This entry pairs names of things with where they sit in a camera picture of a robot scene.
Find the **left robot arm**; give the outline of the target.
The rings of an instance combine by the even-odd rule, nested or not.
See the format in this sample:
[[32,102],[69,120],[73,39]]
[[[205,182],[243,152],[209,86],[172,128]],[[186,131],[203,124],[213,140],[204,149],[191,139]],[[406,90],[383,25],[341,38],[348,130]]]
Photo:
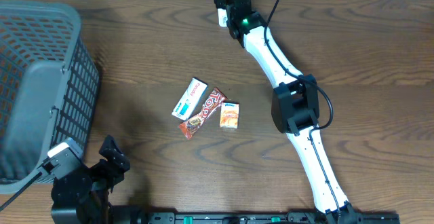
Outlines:
[[51,197],[51,216],[55,223],[147,223],[149,218],[137,206],[113,206],[109,194],[125,179],[130,161],[108,135],[99,150],[100,161],[92,167],[82,160],[70,160],[71,153],[61,153],[66,162],[56,171]]

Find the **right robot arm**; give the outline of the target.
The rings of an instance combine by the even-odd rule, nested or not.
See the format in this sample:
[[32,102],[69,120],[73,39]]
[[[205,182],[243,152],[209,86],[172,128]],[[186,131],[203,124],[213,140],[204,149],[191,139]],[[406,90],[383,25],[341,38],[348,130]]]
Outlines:
[[309,180],[322,223],[357,223],[358,217],[340,188],[322,144],[319,97],[328,95],[313,75],[299,71],[281,51],[269,28],[271,19],[252,8],[252,0],[214,0],[233,39],[258,62],[272,87],[271,116],[280,133],[294,146]]

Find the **red Top candy wrapper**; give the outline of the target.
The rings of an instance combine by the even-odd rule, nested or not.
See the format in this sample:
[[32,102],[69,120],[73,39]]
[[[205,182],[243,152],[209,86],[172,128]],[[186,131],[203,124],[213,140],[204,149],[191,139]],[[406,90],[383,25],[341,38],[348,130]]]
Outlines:
[[203,103],[201,111],[179,125],[185,137],[191,139],[226,99],[227,97],[215,87]]

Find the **white Panadol box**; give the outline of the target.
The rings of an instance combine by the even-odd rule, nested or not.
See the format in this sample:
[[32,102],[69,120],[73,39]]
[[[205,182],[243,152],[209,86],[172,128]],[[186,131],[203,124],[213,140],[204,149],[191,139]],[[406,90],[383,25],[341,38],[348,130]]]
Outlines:
[[178,119],[184,121],[187,120],[195,110],[195,107],[207,88],[208,85],[206,83],[200,81],[197,78],[192,78],[181,99],[174,107],[172,115]]

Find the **orange tissue pack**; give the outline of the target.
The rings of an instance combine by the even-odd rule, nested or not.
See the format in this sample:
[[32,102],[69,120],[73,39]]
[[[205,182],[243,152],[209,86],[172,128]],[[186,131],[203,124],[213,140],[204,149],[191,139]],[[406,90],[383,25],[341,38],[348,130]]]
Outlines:
[[238,128],[239,104],[233,102],[223,102],[220,112],[221,128]]

